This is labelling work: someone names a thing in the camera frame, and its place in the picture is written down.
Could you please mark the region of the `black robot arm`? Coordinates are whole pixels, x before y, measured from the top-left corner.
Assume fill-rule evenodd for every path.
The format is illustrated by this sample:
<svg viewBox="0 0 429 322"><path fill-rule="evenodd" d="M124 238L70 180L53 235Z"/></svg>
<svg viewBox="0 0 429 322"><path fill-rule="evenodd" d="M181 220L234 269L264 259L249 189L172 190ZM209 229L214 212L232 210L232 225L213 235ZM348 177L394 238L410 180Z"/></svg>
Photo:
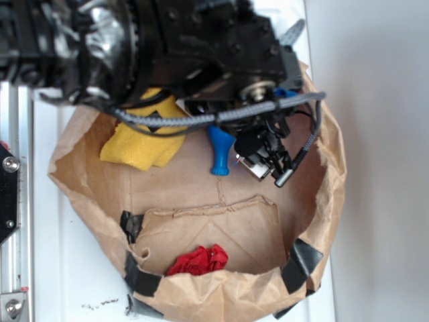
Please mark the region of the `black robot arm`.
<svg viewBox="0 0 429 322"><path fill-rule="evenodd" d="M1 80L151 136L303 85L292 36L251 1L2 1Z"/></svg>

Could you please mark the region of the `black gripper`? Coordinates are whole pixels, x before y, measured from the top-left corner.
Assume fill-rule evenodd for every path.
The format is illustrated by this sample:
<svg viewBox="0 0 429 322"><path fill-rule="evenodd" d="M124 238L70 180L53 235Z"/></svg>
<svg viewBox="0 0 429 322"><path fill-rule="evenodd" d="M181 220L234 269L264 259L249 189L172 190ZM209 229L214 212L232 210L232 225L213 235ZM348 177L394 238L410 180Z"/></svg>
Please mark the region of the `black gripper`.
<svg viewBox="0 0 429 322"><path fill-rule="evenodd" d="M133 127L185 134L210 125L281 109L277 91L297 93L302 73L292 43L277 37L251 1L135 1L139 32L138 84L176 97L186 118L134 117Z"/></svg>

